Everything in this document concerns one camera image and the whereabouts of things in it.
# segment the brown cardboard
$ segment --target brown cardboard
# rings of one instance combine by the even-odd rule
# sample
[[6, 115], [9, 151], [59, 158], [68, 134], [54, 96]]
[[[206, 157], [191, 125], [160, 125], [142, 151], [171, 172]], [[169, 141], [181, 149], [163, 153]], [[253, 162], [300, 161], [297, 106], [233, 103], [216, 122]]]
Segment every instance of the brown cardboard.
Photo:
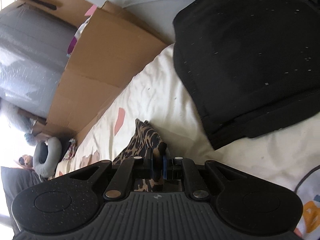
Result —
[[47, 134], [81, 142], [132, 77], [167, 46], [134, 15], [106, 5], [92, 15], [72, 52], [47, 117]]
[[31, 0], [21, 1], [31, 4], [76, 27], [79, 27], [88, 18], [87, 16], [84, 16], [84, 14], [92, 6], [92, 3], [89, 3], [86, 0], [42, 0], [44, 2], [52, 3], [57, 6], [56, 10], [51, 10]]

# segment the pink patch on sheet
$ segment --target pink patch on sheet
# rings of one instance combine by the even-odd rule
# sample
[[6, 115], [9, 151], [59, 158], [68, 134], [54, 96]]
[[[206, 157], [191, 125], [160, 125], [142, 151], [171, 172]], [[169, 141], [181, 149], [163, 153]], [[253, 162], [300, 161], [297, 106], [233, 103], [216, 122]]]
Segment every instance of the pink patch on sheet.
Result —
[[118, 119], [117, 119], [116, 124], [115, 124], [115, 136], [119, 132], [120, 128], [123, 125], [124, 116], [125, 116], [125, 110], [123, 108], [119, 107]]
[[91, 8], [85, 13], [84, 16], [91, 16], [95, 12], [96, 9], [97, 9], [97, 6], [92, 5]]

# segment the cardboard flap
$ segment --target cardboard flap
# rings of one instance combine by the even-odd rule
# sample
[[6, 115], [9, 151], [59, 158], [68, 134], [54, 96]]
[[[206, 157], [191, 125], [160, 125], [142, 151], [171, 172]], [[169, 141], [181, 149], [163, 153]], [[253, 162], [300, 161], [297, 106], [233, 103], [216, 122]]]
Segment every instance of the cardboard flap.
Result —
[[62, 75], [46, 127], [60, 134], [88, 129], [92, 119], [165, 47], [140, 27], [97, 9]]

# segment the metal screw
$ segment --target metal screw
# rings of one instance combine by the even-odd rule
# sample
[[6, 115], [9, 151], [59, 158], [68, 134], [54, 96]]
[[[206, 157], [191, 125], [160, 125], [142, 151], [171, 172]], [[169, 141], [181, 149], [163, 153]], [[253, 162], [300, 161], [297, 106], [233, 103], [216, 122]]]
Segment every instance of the metal screw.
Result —
[[121, 192], [119, 190], [109, 190], [106, 192], [106, 196], [109, 198], [116, 198], [121, 196]]
[[202, 190], [202, 189], [196, 190], [192, 194], [196, 198], [205, 198], [205, 197], [209, 196], [209, 193], [206, 192], [205, 190]]

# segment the wrinkled sheet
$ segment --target wrinkled sheet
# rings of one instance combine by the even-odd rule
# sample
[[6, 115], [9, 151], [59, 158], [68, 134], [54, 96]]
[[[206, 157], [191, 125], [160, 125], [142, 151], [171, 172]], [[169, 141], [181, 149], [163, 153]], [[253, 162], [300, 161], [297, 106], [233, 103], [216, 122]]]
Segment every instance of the wrinkled sheet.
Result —
[[135, 119], [148, 120], [172, 156], [196, 164], [213, 159], [294, 190], [320, 164], [320, 114], [255, 139], [243, 138], [214, 151], [195, 105], [173, 67], [173, 45], [149, 63], [92, 127], [76, 156], [59, 163], [56, 176], [98, 160], [113, 160], [129, 143]]

